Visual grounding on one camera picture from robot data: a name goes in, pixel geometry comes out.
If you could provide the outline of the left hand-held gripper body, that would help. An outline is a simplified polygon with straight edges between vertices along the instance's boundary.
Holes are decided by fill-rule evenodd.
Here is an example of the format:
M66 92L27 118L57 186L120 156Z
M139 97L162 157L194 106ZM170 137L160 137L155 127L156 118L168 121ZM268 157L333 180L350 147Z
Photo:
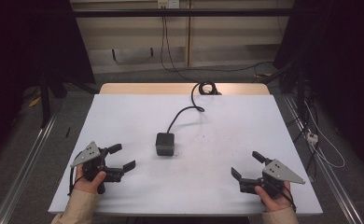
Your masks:
M83 165L84 176L87 180L93 180L100 171L106 172L103 183L97 188L99 194L105 193L105 182L120 182L123 177L122 168L111 168L105 164L105 158L109 154L108 147L100 148L94 141L91 141L82 151L80 151L72 164L71 169L78 165Z

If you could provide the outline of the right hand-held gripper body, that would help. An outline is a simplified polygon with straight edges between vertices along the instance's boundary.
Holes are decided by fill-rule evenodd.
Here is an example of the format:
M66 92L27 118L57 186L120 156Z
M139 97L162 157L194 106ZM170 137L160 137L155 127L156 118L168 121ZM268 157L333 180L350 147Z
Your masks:
M243 193L255 194L255 186L261 186L269 196L274 197L281 194L285 188L284 182L305 184L305 180L290 170L279 160L259 159L265 166L262 177L247 179L239 175L239 187Z

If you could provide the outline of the person's left hand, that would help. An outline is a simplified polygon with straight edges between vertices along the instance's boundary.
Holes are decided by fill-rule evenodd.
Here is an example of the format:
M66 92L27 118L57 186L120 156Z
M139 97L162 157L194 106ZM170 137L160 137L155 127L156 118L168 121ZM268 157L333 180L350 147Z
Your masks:
M82 164L77 166L76 180L74 184L75 190L88 192L91 194L97 193L97 188L103 183L106 177L106 172L100 171L93 180L87 180L84 176Z

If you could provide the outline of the person's right hand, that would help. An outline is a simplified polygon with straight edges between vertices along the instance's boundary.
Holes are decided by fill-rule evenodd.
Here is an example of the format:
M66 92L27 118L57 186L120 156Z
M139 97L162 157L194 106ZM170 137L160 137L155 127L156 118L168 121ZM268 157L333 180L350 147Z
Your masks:
M291 202L283 195L270 197L261 186L255 186L255 192L265 204L267 212L276 212L291 207Z

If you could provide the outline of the white board table cover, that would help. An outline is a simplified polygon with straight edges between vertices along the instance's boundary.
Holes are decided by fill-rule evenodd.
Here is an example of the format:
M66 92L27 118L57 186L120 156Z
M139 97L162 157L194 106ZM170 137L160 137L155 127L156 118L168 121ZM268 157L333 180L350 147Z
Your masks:
M158 156L158 133L175 135L173 156ZM305 177L301 159L271 95L135 95L94 97L75 152L91 141L121 144L109 167L135 161L120 182L108 183L96 207L110 216L251 216L260 199L242 193L231 168L260 177L257 151Z

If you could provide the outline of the small black box device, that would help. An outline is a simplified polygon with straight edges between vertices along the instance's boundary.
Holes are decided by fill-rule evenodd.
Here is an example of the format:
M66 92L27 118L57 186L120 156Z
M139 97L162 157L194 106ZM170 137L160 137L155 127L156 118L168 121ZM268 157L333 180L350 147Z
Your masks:
M173 133L158 133L155 147L158 156L173 156L175 152L175 135Z

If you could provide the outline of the white power plug adapter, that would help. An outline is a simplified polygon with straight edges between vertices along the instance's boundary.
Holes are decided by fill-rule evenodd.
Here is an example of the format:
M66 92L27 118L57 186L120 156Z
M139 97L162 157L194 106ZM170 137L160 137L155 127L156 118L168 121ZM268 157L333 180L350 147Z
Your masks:
M308 132L306 134L306 140L309 144L315 146L318 143L318 135L315 133Z

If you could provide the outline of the wooden table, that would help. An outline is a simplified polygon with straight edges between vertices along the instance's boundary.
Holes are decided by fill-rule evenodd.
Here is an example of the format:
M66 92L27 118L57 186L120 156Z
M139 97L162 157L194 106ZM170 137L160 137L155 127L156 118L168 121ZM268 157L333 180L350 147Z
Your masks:
M106 83L101 94L187 94L194 83ZM222 95L269 95L266 85L260 83L217 83Z

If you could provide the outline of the black metal stand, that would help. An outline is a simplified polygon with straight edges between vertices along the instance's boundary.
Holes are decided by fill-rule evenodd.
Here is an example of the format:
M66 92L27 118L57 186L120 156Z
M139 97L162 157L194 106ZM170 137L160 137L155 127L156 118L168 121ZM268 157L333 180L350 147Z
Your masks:
M39 76L40 98L42 101L42 124L41 127L45 128L50 120L50 103L49 103L49 89L46 76L42 73Z

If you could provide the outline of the black curtain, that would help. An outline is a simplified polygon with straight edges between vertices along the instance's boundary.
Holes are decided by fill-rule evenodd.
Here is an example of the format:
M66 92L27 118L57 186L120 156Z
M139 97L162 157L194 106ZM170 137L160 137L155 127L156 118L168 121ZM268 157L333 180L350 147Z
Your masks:
M291 62L310 36L306 51L311 85L364 162L364 0L294 0L294 9L318 13L293 15L273 61Z
M95 82L70 0L0 0L0 146L23 93L41 83L64 97L64 82Z

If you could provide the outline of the black horizontal bar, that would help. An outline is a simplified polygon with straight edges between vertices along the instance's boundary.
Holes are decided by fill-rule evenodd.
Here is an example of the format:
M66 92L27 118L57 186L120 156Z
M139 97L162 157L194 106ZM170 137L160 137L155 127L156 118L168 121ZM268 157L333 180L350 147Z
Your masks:
M254 9L109 9L109 10L75 10L78 18L107 17L277 17L290 16L293 9L288 8L254 8Z

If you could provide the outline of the aluminium floor rail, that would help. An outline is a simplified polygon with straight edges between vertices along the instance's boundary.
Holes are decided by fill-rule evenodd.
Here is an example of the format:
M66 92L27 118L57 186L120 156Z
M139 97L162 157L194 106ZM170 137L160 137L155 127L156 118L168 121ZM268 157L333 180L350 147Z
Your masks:
M298 118L298 108L297 103L295 103L293 96L284 95L285 102L287 107L295 119L296 125L299 127L300 131L303 131L303 121ZM342 185L342 182L336 176L333 166L329 164L328 161L324 161L322 159L326 158L323 155L323 151L320 147L318 147L317 151L315 151L315 147L311 144L309 145L310 151L315 152L316 157L316 167L321 170L322 175L326 179L331 192L333 193L338 205L343 211L344 216L346 217L347 223L349 224L363 224L363 221L358 213L356 206L354 205L351 197L348 195L347 191Z
M20 168L17 177L13 181L11 188L7 192L4 200L0 204L0 224L8 224L11 215L19 202L21 195L26 187L28 178L34 170L36 162L46 144L49 134L52 131L57 115L54 114L47 121L46 125L42 127L39 134L31 147L27 158L24 161L22 168Z

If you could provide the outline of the white wall socket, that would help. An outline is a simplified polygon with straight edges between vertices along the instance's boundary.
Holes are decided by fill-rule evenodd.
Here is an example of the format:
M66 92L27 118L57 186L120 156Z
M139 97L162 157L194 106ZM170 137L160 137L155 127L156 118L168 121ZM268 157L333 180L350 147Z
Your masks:
M179 0L157 0L158 8L161 9L174 9L174 8L180 8L180 2Z

